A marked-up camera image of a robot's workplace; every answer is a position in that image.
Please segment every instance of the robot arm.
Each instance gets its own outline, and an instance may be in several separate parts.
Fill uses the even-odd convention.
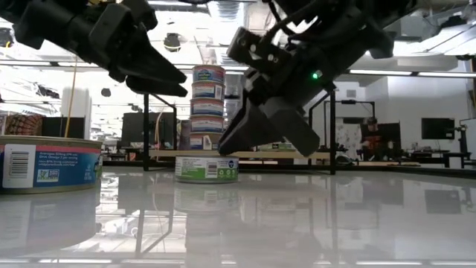
[[[179,0],[203,4],[210,0]],[[228,56],[250,68],[245,73],[242,107],[219,141],[230,154],[287,138],[305,156],[319,147],[319,137],[303,119],[302,107],[365,52],[374,58],[393,56],[393,38],[383,28],[417,9],[419,0],[274,0],[287,15],[258,36],[240,28]],[[184,97],[186,79],[147,38],[157,25],[146,0],[88,4],[88,0],[0,0],[0,17],[12,22],[18,42],[39,49],[49,40],[138,93]],[[286,27],[313,23],[303,33]],[[284,48],[274,35],[289,36]]]

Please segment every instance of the person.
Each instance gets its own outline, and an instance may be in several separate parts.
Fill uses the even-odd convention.
[[[379,129],[377,118],[368,118],[366,127],[361,128],[364,161],[385,161],[389,159],[393,142]]]

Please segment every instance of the computer screen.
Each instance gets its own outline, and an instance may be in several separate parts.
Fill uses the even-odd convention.
[[[454,139],[454,119],[422,118],[422,139]]]

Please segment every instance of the monitor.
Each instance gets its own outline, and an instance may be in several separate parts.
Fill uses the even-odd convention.
[[[422,118],[422,139],[454,139],[454,119]]]

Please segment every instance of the stack of tuna cans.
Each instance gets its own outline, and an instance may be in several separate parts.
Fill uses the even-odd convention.
[[[216,150],[223,132],[225,70],[220,66],[193,68],[190,101],[190,149]]]

